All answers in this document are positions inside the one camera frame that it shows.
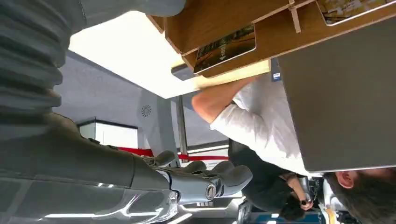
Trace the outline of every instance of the circular vent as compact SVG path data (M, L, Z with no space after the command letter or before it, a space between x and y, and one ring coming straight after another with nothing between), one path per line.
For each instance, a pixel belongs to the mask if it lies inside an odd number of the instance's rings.
M150 116L150 114L151 114L151 106L149 106L149 105L144 105L144 106L141 108L141 115L144 116L144 117L146 118L146 117Z

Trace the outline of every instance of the man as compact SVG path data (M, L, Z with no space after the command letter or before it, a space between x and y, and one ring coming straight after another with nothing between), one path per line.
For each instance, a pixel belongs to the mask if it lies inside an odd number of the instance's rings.
M272 213L288 221L304 217L305 211L312 208L297 176L274 164L262 161L247 146L229 141L229 160L235 166L247 166L253 179L242 190L246 199L255 207Z
M282 81L270 74L207 88L192 99L195 111L225 136L247 145L266 162L305 170ZM326 174L349 211L365 223L396 223L394 168Z

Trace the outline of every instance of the robotic hand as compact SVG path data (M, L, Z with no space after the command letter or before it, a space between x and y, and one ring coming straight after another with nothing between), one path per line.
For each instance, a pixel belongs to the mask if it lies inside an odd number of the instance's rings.
M174 159L169 151L157 157L143 157L152 169L167 178L170 189L178 194L178 204L207 202L235 194L253 178L249 168L234 167L230 161L219 163L211 171L206 170L202 161L194 161L184 168L166 168Z

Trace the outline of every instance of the white shirt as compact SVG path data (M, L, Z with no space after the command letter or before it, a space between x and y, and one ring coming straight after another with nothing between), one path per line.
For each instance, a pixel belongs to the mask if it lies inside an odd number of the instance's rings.
M266 162L292 172L305 170L282 81L265 74L245 86L211 123L215 129L240 142Z

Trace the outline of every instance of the ear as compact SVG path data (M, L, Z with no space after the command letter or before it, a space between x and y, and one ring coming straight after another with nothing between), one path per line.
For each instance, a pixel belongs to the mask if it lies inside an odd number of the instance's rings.
M335 172L338 183L346 188L351 189L354 187L354 181L358 178L358 174L354 170Z

